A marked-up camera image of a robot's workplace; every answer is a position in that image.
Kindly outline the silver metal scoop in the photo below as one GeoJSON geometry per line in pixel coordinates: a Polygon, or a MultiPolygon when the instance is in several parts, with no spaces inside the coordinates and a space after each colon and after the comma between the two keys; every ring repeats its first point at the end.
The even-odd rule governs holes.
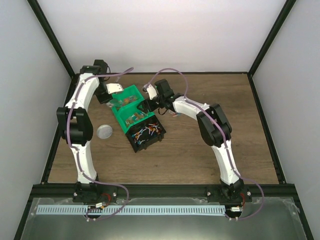
{"type": "Polygon", "coordinates": [[[118,99],[111,99],[107,105],[112,108],[112,107],[115,107],[115,108],[121,108],[124,106],[124,102],[122,100],[118,100],[118,99]]]}

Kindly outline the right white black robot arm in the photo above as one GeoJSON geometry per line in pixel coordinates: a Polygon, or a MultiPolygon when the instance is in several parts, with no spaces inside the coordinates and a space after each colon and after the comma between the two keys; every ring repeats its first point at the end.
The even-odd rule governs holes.
{"type": "Polygon", "coordinates": [[[208,105],[174,93],[166,79],[152,85],[147,83],[142,90],[148,98],[138,104],[138,109],[150,113],[166,109],[188,116],[197,121],[202,140],[212,148],[220,170],[221,194],[229,202],[236,200],[244,187],[232,153],[232,127],[219,104],[208,105]]]}

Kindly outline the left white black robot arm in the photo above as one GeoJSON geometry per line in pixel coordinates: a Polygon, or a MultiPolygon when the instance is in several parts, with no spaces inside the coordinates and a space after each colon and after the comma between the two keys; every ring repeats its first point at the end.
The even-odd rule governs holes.
{"type": "Polygon", "coordinates": [[[91,154],[94,128],[88,108],[93,96],[100,104],[107,104],[113,99],[104,77],[108,69],[108,64],[102,59],[96,59],[93,65],[84,65],[70,100],[56,111],[59,133],[68,144],[76,165],[75,202],[93,203],[102,197],[91,154]]]}

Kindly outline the green two-compartment candy bin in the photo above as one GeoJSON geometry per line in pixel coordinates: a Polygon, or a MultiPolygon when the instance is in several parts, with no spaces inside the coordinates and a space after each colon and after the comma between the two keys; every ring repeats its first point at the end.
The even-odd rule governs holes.
{"type": "Polygon", "coordinates": [[[122,100],[124,103],[124,106],[121,108],[111,108],[124,133],[126,133],[132,125],[155,115],[153,112],[145,114],[137,109],[137,105],[145,99],[135,85],[124,88],[123,92],[112,94],[112,99],[122,100]]]}

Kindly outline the black lollipop bin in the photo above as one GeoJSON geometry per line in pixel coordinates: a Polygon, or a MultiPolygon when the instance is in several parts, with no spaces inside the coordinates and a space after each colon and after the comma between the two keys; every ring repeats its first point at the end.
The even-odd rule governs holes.
{"type": "Polygon", "coordinates": [[[146,150],[156,142],[161,142],[166,132],[159,119],[152,115],[132,125],[125,133],[125,136],[133,151],[137,153],[141,150],[146,150]]]}

